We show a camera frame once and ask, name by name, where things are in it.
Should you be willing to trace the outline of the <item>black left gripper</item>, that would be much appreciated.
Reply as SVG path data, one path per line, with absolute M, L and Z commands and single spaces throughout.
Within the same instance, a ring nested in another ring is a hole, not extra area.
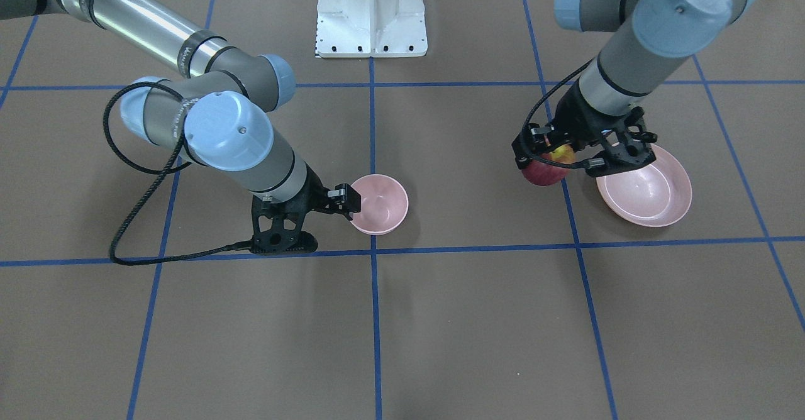
M 523 126 L 511 144 L 514 160 L 518 170 L 525 170 L 531 163 L 538 162 L 558 169 L 566 170 L 567 164 L 547 157 L 560 146 L 570 145 L 573 151 L 578 152 L 590 146 L 586 143 L 589 131 L 584 116 L 596 110 L 609 116 L 622 116 L 632 107 L 626 104 L 617 104 L 614 111 L 606 106 L 606 111 L 592 104 L 581 89 L 581 85 L 574 84 L 558 102 L 552 122 L 546 126 Z

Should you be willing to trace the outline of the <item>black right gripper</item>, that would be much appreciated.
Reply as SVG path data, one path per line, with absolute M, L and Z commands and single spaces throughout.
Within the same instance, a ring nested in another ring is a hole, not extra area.
M 339 214 L 352 221 L 362 210 L 362 197 L 350 184 L 325 186 L 310 166 L 306 166 L 306 179 L 300 191 L 291 199 L 277 204 L 284 214 Z

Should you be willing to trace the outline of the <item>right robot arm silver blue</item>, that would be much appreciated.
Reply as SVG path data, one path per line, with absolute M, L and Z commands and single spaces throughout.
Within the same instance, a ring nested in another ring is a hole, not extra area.
M 360 211 L 357 191 L 325 187 L 270 123 L 268 114 L 296 90 L 282 57 L 245 53 L 156 0 L 2 0 L 5 20 L 48 13 L 112 31 L 179 73 L 176 81 L 143 78 L 121 95 L 133 134 L 227 174 L 259 207 L 293 217 Z

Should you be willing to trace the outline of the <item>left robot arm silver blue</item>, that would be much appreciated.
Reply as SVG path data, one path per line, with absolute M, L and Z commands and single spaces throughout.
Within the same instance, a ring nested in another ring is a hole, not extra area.
M 754 1 L 553 0 L 561 28 L 611 37 L 571 74 L 574 84 L 548 124 L 526 117 L 512 142 L 518 168 L 541 164 L 603 177 L 655 162 L 657 136 L 646 129 L 640 103 Z

